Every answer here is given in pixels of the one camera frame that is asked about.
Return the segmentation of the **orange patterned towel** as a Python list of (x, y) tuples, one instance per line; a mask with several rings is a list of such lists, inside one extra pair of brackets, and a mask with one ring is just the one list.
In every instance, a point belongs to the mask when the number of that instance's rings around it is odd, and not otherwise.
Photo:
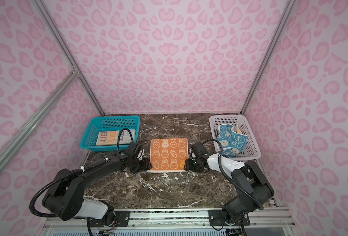
[(189, 157), (186, 138), (153, 139), (150, 142), (151, 173), (185, 172)]

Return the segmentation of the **cream rabbit print towel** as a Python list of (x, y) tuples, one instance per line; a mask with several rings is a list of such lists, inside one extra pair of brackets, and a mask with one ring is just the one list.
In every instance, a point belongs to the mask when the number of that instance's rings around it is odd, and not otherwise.
[[(97, 140), (96, 140), (96, 146), (115, 146), (118, 142), (118, 136), (119, 131), (102, 131), (99, 132)], [(120, 136), (119, 144), (129, 144), (131, 142), (131, 137), (128, 133), (128, 131), (124, 130)]]

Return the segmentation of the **white plastic basket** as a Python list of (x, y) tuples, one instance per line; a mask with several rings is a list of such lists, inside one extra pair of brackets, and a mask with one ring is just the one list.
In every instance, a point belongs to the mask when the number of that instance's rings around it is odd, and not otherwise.
[(248, 136), (247, 145), (243, 149), (242, 154), (239, 154), (237, 157), (229, 158), (239, 161), (248, 161), (261, 157), (261, 151), (246, 117), (242, 115), (214, 115), (209, 118), (209, 122), (214, 139), (219, 135), (218, 126), (222, 124), (237, 125), (242, 133)]

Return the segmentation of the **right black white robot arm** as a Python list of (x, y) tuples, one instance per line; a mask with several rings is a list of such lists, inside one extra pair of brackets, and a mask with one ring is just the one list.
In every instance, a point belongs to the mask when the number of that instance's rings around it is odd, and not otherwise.
[(274, 196), (269, 181), (254, 161), (240, 162), (225, 158), (218, 153), (197, 156), (185, 162), (184, 169), (204, 173), (220, 172), (231, 183), (237, 195), (225, 203), (220, 210), (209, 210), (209, 224), (213, 228), (226, 225), (249, 225), (248, 214), (264, 209), (263, 204)]

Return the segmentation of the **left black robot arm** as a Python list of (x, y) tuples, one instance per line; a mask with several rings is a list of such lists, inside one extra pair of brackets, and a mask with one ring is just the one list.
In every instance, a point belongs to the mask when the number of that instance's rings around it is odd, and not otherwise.
[(67, 221), (76, 217), (93, 218), (110, 224), (114, 218), (114, 207), (103, 200), (84, 196), (85, 190), (96, 181), (119, 171), (137, 173), (152, 168), (149, 159), (132, 158), (123, 153), (107, 155), (98, 163), (70, 171), (62, 169), (43, 192), (42, 205), (54, 217)]

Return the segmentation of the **blue patterned towel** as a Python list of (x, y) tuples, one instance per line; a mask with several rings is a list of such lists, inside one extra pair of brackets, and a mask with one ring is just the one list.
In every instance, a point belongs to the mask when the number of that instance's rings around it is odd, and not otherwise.
[(248, 136), (243, 134), (237, 125), (222, 124), (218, 126), (218, 140), (223, 148), (222, 155), (225, 157), (237, 157), (242, 154), (247, 145)]

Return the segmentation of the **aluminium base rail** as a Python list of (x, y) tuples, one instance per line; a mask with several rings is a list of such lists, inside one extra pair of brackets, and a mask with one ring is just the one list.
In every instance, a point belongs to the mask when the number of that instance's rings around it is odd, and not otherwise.
[(297, 236), (286, 207), (268, 207), (224, 223), (219, 208), (117, 209), (117, 226), (91, 227), (95, 236), (237, 236), (243, 227), (249, 236)]

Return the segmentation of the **aluminium frame post left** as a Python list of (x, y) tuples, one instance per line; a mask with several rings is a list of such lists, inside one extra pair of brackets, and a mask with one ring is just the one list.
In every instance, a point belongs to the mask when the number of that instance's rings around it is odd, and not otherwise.
[(73, 71), (78, 74), (79, 79), (82, 83), (82, 86), (84, 87), (87, 95), (89, 96), (92, 103), (95, 105), (98, 113), (100, 116), (105, 116), (106, 113), (102, 109), (98, 99), (96, 98), (94, 92), (89, 86), (89, 83), (87, 82), (84, 74), (82, 73), (79, 64), (76, 62), (72, 52), (69, 49), (69, 46), (64, 39), (63, 35), (61, 34), (59, 28), (57, 27), (57, 24), (54, 21), (53, 16), (49, 12), (46, 4), (44, 1), (37, 1), (33, 0), (32, 3), (34, 4), (37, 12), (42, 17), (42, 20), (44, 21), (45, 25), (48, 27), (49, 31), (51, 32), (53, 38), (55, 39), (56, 43), (58, 44), (58, 47), (60, 48), (61, 52), (63, 53), (64, 57), (68, 60), (69, 64), (71, 65)]

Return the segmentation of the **aluminium frame post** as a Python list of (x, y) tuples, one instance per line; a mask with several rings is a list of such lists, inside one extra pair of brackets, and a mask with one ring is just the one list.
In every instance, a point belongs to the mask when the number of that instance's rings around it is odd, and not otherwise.
[(254, 77), (254, 80), (252, 82), (252, 86), (246, 96), (246, 100), (242, 106), (241, 115), (246, 115), (247, 114), (247, 109), (253, 99), (254, 93), (263, 77), (263, 74), (265, 73), (265, 70), (267, 69), (267, 67), (269, 66), (269, 62), (275, 52), (275, 49), (277, 47), (277, 45), (280, 42), (280, 39), (285, 31), (285, 28), (287, 26), (287, 24), (289, 23), (289, 20), (293, 14), (293, 11), (295, 10), (296, 6), (298, 4), (298, 1), (295, 0), (290, 0), (286, 2), (283, 14), (281, 15), (281, 17), (279, 18), (279, 22), (278, 25), (275, 29), (275, 31), (273, 32), (273, 35), (271, 37), (271, 40), (269, 41), (268, 47), (266, 49), (266, 52), (264, 54), (264, 57), (262, 58), (262, 61), (260, 63), (260, 66), (257, 70), (257, 73)]
[(73, 71), (78, 74), (79, 79), (82, 83), (82, 86), (84, 87), (87, 95), (89, 96), (92, 103), (95, 105), (98, 113), (100, 116), (105, 116), (106, 113), (102, 109), (98, 99), (96, 98), (94, 92), (89, 86), (89, 83), (87, 82), (84, 74), (82, 73), (79, 64), (76, 62), (72, 52), (69, 49), (69, 46), (64, 39), (63, 35), (61, 34), (59, 28), (57, 27), (57, 24), (54, 21), (53, 16), (49, 12), (46, 4), (44, 1), (37, 1), (33, 0), (32, 3), (34, 4), (37, 12), (42, 17), (42, 20), (44, 21), (45, 25), (48, 27), (49, 31), (51, 32), (53, 38), (55, 39), (56, 43), (58, 44), (58, 47), (60, 48), (61, 52), (63, 53), (64, 57), (68, 60), (69, 64), (71, 65)]

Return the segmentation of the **aluminium frame post right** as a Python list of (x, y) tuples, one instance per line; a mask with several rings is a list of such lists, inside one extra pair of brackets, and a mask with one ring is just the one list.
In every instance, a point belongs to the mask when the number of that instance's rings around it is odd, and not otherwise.
[(265, 73), (265, 70), (267, 69), (267, 67), (269, 66), (269, 62), (275, 52), (275, 49), (277, 47), (277, 45), (280, 42), (280, 39), (285, 31), (285, 28), (287, 26), (287, 24), (289, 23), (289, 20), (293, 14), (293, 11), (295, 10), (296, 6), (298, 4), (298, 1), (295, 0), (290, 0), (286, 2), (283, 14), (281, 15), (281, 17), (279, 18), (279, 22), (278, 25), (275, 29), (275, 31), (273, 32), (273, 35), (271, 37), (271, 40), (269, 41), (268, 47), (266, 49), (266, 52), (264, 54), (264, 57), (262, 58), (262, 61), (260, 63), (260, 66), (257, 70), (257, 73), (254, 77), (254, 80), (252, 82), (252, 86), (246, 96), (246, 100), (242, 106), (241, 115), (246, 115), (247, 114), (247, 109), (253, 99), (254, 93), (263, 77), (263, 74)]

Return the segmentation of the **aluminium frame strut left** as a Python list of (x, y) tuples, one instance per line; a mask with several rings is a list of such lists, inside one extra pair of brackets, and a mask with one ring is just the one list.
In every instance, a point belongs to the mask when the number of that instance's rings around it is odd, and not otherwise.
[(44, 121), (47, 115), (52, 111), (53, 107), (61, 100), (63, 95), (71, 87), (72, 83), (78, 79), (78, 71), (73, 70), (62, 82), (55, 91), (45, 100), (44, 103), (37, 109), (31, 118), (22, 126), (17, 134), (5, 145), (5, 148), (0, 152), (0, 174), (11, 162), (12, 158), (32, 136), (34, 131)]

